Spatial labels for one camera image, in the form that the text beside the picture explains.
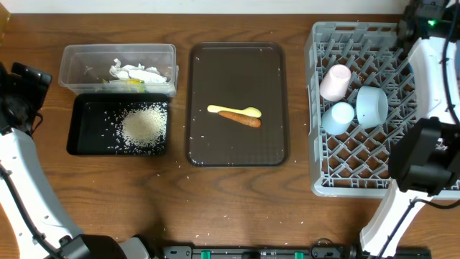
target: wooden table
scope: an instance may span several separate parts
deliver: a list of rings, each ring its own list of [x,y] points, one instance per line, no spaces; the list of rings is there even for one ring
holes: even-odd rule
[[[7,69],[14,61],[54,75],[45,121],[34,135],[57,197],[88,234],[121,242],[137,233],[158,245],[309,246],[319,237],[350,244],[379,200],[320,198],[308,171],[308,95],[303,46],[317,21],[396,22],[375,15],[22,15],[13,14],[0,47]],[[276,42],[286,57],[290,119],[289,161],[278,168],[195,168],[184,152],[188,55],[199,42]],[[74,93],[58,85],[64,47],[92,43],[172,43],[180,66],[170,103],[170,139],[160,158],[76,157],[67,154]],[[428,246],[433,256],[455,258],[460,209],[426,207],[401,245]],[[0,212],[0,258],[18,258],[14,234]]]

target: gray dish rack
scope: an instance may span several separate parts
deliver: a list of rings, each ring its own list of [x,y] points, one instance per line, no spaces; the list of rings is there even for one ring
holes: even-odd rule
[[[308,149],[311,189],[318,196],[382,198],[391,181],[392,146],[415,123],[415,83],[409,61],[396,47],[396,24],[317,22],[305,44],[305,75],[310,106]],[[390,106],[386,122],[363,129],[355,118],[342,135],[321,127],[335,102],[323,99],[319,83],[335,64],[352,73],[345,98],[353,107],[361,86],[380,87]],[[437,199],[460,199],[460,181]]]

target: carrot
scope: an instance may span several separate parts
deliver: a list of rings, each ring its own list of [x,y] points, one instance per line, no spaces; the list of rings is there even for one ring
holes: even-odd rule
[[[241,124],[244,124],[250,127],[260,127],[260,125],[262,124],[260,122],[260,119],[246,116],[243,114],[236,114],[234,112],[225,112],[225,111],[221,111],[218,114],[221,115],[222,117],[226,117],[227,119],[234,120],[235,122],[239,122]]]

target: crumpled paper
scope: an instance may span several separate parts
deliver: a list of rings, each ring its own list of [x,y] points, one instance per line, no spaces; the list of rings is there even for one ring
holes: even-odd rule
[[[121,61],[118,58],[114,61],[116,65],[110,68],[109,73],[118,79],[137,79],[139,81],[144,81],[144,83],[165,83],[167,80],[166,77],[161,76],[160,72],[155,67],[145,68],[141,64],[137,67],[133,65],[121,67]]]

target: plastic spoon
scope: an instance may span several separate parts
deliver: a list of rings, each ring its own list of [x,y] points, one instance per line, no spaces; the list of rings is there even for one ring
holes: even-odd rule
[[[262,116],[262,113],[258,109],[255,109],[254,107],[248,107],[244,110],[237,110],[237,109],[230,109],[230,108],[217,106],[217,105],[210,105],[208,106],[208,112],[214,112],[214,113],[234,112],[237,114],[243,114],[243,115],[251,116],[254,118],[259,118]]]

